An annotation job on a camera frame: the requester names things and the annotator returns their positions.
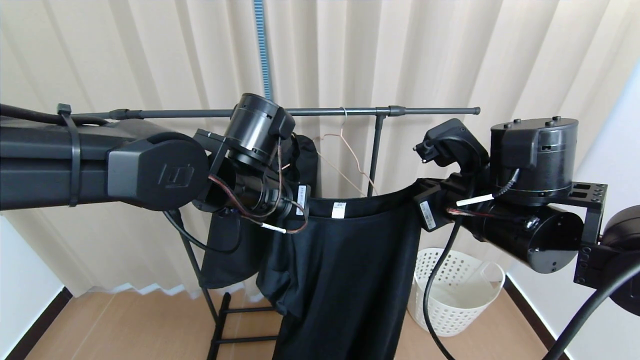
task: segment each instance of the black garment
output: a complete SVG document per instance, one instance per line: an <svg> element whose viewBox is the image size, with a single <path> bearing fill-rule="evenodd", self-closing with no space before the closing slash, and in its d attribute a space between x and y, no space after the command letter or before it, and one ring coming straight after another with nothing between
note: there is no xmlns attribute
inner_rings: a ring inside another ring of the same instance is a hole
<svg viewBox="0 0 640 360"><path fill-rule="evenodd" d="M420 238L412 201L420 183L370 198L310 199L307 228L275 236L258 274L284 315L273 359L393 359ZM340 202L344 219L332 218Z"/></svg>
<svg viewBox="0 0 640 360"><path fill-rule="evenodd" d="M283 149L282 163L290 164L282 172L284 179L292 183L310 185L313 194L317 183L317 159L313 141L306 136L296 135L292 138L291 146ZM278 161L274 161L273 165L274 169L277 169ZM209 289L218 289L247 280L258 272L273 236L273 231L242 219L237 213L213 214L207 245L214 249L228 250L233 249L239 240L240 246L232 254L205 252L201 269L204 278L201 285Z"/></svg>

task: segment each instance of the curtain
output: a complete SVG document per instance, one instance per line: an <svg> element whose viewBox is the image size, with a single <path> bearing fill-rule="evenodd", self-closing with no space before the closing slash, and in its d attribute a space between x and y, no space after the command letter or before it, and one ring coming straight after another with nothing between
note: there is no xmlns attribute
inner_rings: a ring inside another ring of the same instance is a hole
<svg viewBox="0 0 640 360"><path fill-rule="evenodd" d="M3 103L53 112L113 108L231 108L263 94L253 3L215 1L3 1ZM285 107L480 106L459 118L488 147L493 124L515 117L580 120L584 157L640 56L638 1L266 0L273 97ZM455 171L412 152L450 116L389 118L376 187ZM298 118L311 138L339 131L342 117ZM188 135L221 133L225 119L153 120ZM373 119L348 117L344 135L368 172ZM365 191L336 138L322 155ZM360 192L322 161L323 197ZM204 239L208 214L182 209ZM74 295L123 285L197 290L177 233L159 213L126 204L4 213ZM442 246L446 230L423 236ZM509 258L461 233L455 249L508 266Z"/></svg>

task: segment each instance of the sticker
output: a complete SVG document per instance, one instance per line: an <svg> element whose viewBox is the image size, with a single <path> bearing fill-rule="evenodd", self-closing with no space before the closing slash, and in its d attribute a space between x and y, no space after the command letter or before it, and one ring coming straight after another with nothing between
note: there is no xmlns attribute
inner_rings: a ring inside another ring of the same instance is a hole
<svg viewBox="0 0 640 360"><path fill-rule="evenodd" d="M307 186L300 185L298 186L298 201L296 201L302 208L305 208L305 201L307 200ZM304 215L302 210L296 207L296 215Z"/></svg>
<svg viewBox="0 0 640 360"><path fill-rule="evenodd" d="M429 230L434 229L436 227L436 220L433 219L429 202L427 200L421 202L420 209L422 210L422 216L424 216L424 219L427 222L427 228L429 228Z"/></svg>
<svg viewBox="0 0 640 360"><path fill-rule="evenodd" d="M344 210L347 208L346 202L334 202L333 211L331 212L332 218L344 218Z"/></svg>

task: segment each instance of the perforated plastic basket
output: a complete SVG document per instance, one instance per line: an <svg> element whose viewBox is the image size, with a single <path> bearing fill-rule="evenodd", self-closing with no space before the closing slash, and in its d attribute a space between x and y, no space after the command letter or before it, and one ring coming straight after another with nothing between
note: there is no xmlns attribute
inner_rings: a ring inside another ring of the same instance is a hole
<svg viewBox="0 0 640 360"><path fill-rule="evenodd" d="M418 252L407 306L415 322L426 331L422 298L441 253L439 248ZM433 281L427 303L429 319L436 334L454 336L466 329L498 297L503 284L504 271L498 264L451 251Z"/></svg>

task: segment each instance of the clothing rack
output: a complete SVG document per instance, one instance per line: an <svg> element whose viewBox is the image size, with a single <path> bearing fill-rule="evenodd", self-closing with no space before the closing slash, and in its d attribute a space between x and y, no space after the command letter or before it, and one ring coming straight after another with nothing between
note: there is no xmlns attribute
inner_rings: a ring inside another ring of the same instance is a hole
<svg viewBox="0 0 640 360"><path fill-rule="evenodd" d="M400 117L403 115L478 115L480 114L480 108L405 108L404 106L387 106L386 108L298 108L298 109L287 109L291 116L341 116L345 115L362 115L362 116L375 116L375 132L373 138L373 150L371 154L371 168L369 170L369 177L371 178L371 182L374 181L376 177L376 165L378 162L378 151L380 149L380 136L382 134L382 127L384 124L384 120L387 117ZM227 110L128 110L128 109L118 109L109 111L107 113L86 113L86 114L78 114L78 115L86 115L93 117L100 117L102 119L113 119L113 120L125 120L125 119L170 119L170 118L193 118L193 117L203 117L203 118L213 118L213 117L231 117L233 113L233 109ZM369 183L369 188L367 189L367 196L370 197L373 194L373 186ZM174 216L174 219L181 224L182 219L180 218L179 212L177 216ZM201 273L200 267L198 266L198 261L196 260L195 254L193 252L193 247L189 241L181 236L182 242L184 243L184 248L187 251L187 255L189 256L189 261L191 262L191 266L193 267L193 271L196 273L196 277L198 278L198 283L200 288L202 289L202 294L207 302L209 307L209 311L211 312L211 316L213 317L214 323L216 324L215 330L213 332L213 337L211 338L211 346L209 347L209 353L207 355L207 360L216 360L218 357L218 350L220 349L220 345L229 344L229 343L248 343L248 342L256 342L256 341L273 341L276 340L278 336L253 336L247 338L230 338L223 339L222 333L225 328L225 323L227 321L228 314L234 313L252 313L258 311L273 311L272 307L248 307L244 309L230 309L229 304L231 303L231 294L225 293L222 298L222 303L220 305L219 310L216 312L216 308L211 299L211 295L209 294L208 288L205 286L204 275Z"/></svg>

